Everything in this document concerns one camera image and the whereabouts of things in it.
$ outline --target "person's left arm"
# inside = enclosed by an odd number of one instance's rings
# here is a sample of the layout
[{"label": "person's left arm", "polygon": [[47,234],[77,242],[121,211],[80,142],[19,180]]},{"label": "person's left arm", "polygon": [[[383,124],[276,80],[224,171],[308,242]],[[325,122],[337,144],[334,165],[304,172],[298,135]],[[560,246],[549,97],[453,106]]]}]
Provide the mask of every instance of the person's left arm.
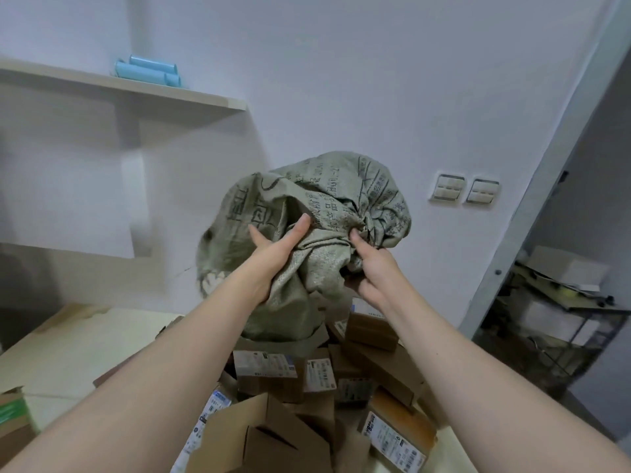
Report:
[{"label": "person's left arm", "polygon": [[60,417],[3,473],[168,472],[254,308],[309,229],[276,243],[250,226],[252,256],[175,326]]}]

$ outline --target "hand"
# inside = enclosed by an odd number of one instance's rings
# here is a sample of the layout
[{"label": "hand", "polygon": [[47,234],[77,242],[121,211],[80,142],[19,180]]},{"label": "hand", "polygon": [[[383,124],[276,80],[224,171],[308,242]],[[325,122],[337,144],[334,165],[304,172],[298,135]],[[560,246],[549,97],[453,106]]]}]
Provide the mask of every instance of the hand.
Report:
[{"label": "hand", "polygon": [[280,241],[272,242],[261,234],[252,224],[248,226],[252,242],[256,250],[239,269],[247,270],[254,276],[254,288],[263,302],[269,295],[272,279],[287,263],[296,244],[305,236],[311,226],[309,214],[302,214],[293,229],[287,232]]},{"label": "hand", "polygon": [[394,290],[409,285],[392,254],[386,249],[375,249],[351,230],[350,239],[359,256],[365,277],[351,279],[348,287],[355,290],[366,302],[382,313],[392,311]]}]

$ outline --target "person's left hand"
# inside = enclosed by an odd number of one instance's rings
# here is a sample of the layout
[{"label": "person's left hand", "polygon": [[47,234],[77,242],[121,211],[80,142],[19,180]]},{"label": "person's left hand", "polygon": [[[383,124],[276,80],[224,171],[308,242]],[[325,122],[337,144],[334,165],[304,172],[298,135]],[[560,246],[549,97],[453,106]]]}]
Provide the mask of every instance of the person's left hand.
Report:
[{"label": "person's left hand", "polygon": [[267,299],[272,279],[287,263],[292,249],[305,236],[310,226],[311,217],[309,214],[302,214],[293,229],[277,242],[267,239],[252,224],[248,226],[256,250],[239,269],[243,267],[255,276],[255,288],[261,290],[260,302]]}]

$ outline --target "stack of blue tubes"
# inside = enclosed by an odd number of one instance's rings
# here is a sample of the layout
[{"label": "stack of blue tubes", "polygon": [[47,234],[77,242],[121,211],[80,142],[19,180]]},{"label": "stack of blue tubes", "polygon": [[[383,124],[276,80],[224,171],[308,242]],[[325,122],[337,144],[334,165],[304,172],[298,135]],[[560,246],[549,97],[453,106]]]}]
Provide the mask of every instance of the stack of blue tubes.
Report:
[{"label": "stack of blue tubes", "polygon": [[182,87],[182,79],[177,73],[177,65],[174,64],[131,55],[129,63],[117,61],[114,70],[119,78],[134,79],[163,86]]}]

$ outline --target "forearm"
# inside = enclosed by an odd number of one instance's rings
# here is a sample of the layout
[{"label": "forearm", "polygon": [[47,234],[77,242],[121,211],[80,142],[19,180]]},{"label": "forearm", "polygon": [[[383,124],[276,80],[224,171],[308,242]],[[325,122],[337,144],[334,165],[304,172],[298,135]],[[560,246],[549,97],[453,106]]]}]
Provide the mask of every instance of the forearm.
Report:
[{"label": "forearm", "polygon": [[6,471],[168,472],[259,301],[247,281],[236,270]]},{"label": "forearm", "polygon": [[481,473],[629,471],[615,444],[395,284],[388,318]]}]

